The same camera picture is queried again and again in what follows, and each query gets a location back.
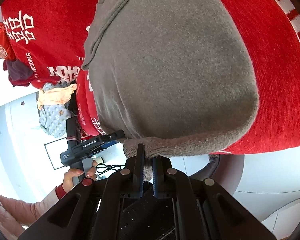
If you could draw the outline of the person's left hand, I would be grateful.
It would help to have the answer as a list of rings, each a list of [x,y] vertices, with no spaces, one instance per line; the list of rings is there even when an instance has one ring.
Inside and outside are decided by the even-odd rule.
[[[85,176],[87,178],[90,178],[92,180],[96,180],[97,175],[96,175],[96,166],[97,166],[97,162],[95,160],[93,160],[93,164],[92,167],[88,170],[88,172],[85,174]],[[63,179],[63,183],[62,183],[62,188],[63,190],[68,193],[73,187],[74,187],[74,183],[72,181],[73,178],[77,178],[81,175],[84,174],[84,171],[79,170],[77,168],[70,168],[68,170],[68,172],[66,172],[64,174],[64,179]]]

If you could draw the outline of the pink left sleeve forearm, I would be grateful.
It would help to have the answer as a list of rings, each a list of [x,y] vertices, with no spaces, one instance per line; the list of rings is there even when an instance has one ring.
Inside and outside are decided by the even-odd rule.
[[[17,239],[26,226],[31,226],[65,195],[63,185],[59,185],[36,203],[0,195],[0,231],[7,239]]]

